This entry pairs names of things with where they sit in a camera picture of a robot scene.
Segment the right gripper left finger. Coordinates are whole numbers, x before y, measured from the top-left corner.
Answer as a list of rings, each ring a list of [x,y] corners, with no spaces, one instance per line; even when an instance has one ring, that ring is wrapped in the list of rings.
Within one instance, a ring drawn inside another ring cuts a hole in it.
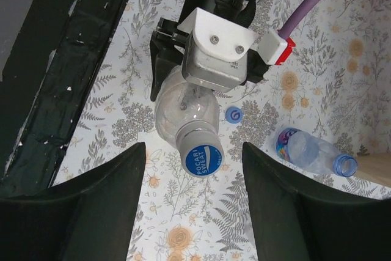
[[[126,260],[145,162],[138,142],[34,196],[1,198],[1,260]]]

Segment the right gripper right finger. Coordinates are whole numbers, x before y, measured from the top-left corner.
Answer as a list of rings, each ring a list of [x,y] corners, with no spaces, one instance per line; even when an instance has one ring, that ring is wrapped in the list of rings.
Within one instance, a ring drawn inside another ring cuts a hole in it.
[[[390,201],[333,189],[243,144],[259,260],[389,260]]]

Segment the clear bottle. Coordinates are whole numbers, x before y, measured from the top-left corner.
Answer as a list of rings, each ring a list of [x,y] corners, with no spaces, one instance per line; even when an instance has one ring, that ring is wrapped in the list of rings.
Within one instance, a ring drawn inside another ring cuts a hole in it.
[[[160,138],[177,150],[179,129],[196,120],[210,123],[219,137],[219,103],[213,91],[187,82],[178,65],[164,80],[156,98],[155,127]]]

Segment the blue bottle cap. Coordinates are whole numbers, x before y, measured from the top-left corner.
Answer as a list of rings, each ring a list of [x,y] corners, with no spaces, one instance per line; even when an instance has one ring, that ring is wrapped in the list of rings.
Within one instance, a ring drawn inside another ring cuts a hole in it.
[[[184,170],[194,177],[213,175],[224,161],[224,150],[215,128],[202,120],[189,122],[179,129],[176,147]]]
[[[240,108],[231,106],[225,112],[225,119],[228,123],[238,124],[243,119],[243,112]]]

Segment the small blue-label water bottle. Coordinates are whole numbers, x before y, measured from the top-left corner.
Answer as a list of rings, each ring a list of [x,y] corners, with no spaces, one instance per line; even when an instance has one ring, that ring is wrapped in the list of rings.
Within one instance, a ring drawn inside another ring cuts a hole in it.
[[[277,155],[296,167],[317,175],[351,177],[358,169],[357,160],[339,151],[331,143],[294,127],[276,135]]]

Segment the floral table mat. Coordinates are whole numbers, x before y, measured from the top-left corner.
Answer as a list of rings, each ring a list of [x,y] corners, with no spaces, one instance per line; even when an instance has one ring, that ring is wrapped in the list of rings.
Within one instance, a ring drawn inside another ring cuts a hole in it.
[[[274,156],[276,131],[296,127],[351,155],[390,150],[390,0],[322,0],[292,33],[296,48],[259,84],[218,94],[225,161],[196,179],[153,124],[149,40],[185,0],[128,0],[67,154],[66,182],[145,142],[146,167],[128,260],[257,260],[241,167],[242,144]]]

